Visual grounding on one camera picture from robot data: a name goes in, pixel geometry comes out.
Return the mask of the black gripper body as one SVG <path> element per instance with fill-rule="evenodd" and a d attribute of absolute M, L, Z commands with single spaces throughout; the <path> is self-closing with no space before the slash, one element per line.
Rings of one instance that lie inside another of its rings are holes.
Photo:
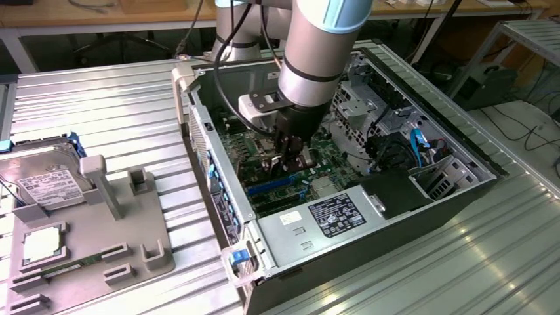
<path fill-rule="evenodd" d="M 310 142 L 318 132 L 326 113 L 326 104 L 314 107 L 294 105 L 279 109 L 275 139 L 297 137 L 303 142 Z"/>

